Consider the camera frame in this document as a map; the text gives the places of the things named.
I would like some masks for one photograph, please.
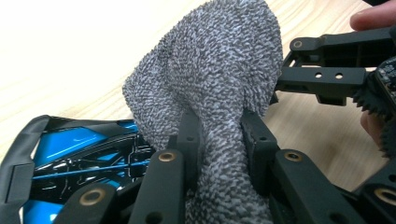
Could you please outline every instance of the gray knit sock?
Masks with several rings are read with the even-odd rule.
[[[264,115],[280,75],[276,17],[262,0],[214,0],[185,16],[123,86],[141,133],[157,149],[191,107],[203,125],[198,189],[187,223],[270,223],[251,186],[240,127],[243,109]]]

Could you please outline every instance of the black gear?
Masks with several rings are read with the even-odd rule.
[[[378,95],[379,87],[375,81],[375,73],[370,73],[362,87],[353,95],[353,103],[362,107],[362,111],[368,110],[369,114],[375,113],[384,119],[390,119],[391,111],[382,95]]]
[[[381,133],[382,150],[385,156],[391,159],[396,157],[396,119],[385,124]]]

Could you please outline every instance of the hand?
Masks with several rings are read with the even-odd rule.
[[[394,24],[396,24],[396,0],[364,9],[350,18],[350,26],[356,31],[389,27]],[[361,126],[372,136],[379,147],[384,125],[384,120],[376,115],[369,115],[367,111],[361,115]]]

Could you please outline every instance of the knit fabric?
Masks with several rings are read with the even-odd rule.
[[[192,108],[202,122],[198,188],[187,223],[271,223],[248,176],[240,119],[264,116],[282,63],[275,15],[262,0],[214,0],[185,16],[126,79],[123,94],[157,150]]]

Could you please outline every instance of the gear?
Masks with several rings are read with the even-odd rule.
[[[353,95],[353,103],[362,107],[362,111],[368,110],[369,114],[375,113],[378,116],[388,120],[392,117],[391,111],[384,101],[381,92],[378,90],[375,81],[375,72],[370,73],[363,86]]]
[[[396,157],[396,119],[385,124],[381,133],[382,150],[385,156],[391,159]]]

